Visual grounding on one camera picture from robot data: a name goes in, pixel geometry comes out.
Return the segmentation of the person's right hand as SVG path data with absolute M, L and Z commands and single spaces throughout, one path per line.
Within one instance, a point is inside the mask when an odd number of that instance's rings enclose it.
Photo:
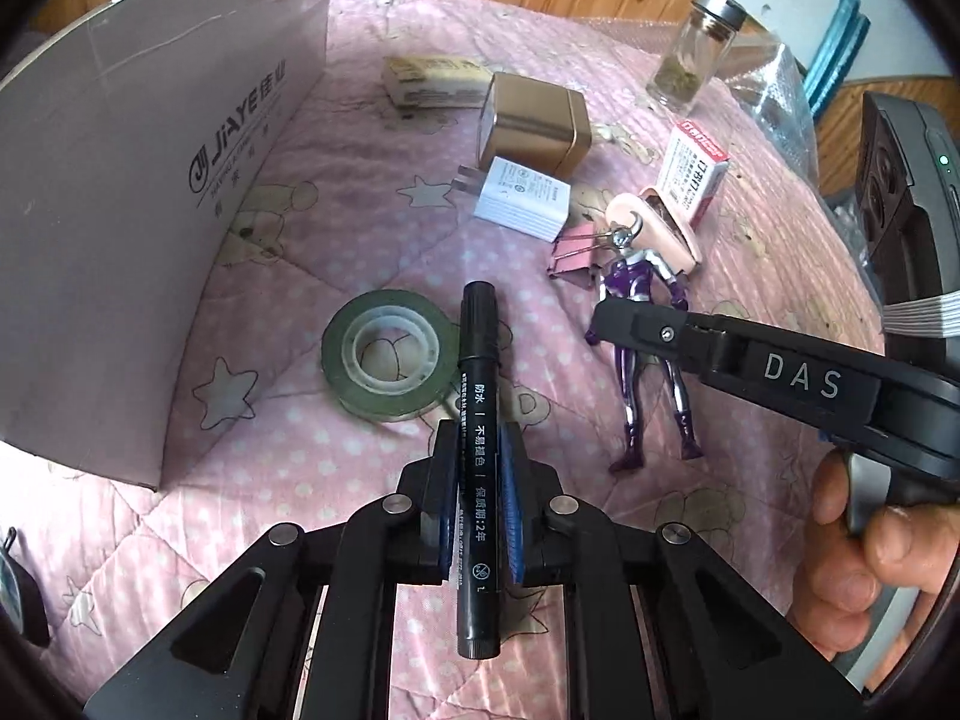
M 861 645 L 869 611 L 884 587 L 919 590 L 910 621 L 867 681 L 877 688 L 905 655 L 944 587 L 958 550 L 955 505 L 884 507 L 864 533 L 848 533 L 844 509 L 850 482 L 843 455 L 823 457 L 812 481 L 804 554 L 794 574 L 788 619 L 832 660 Z

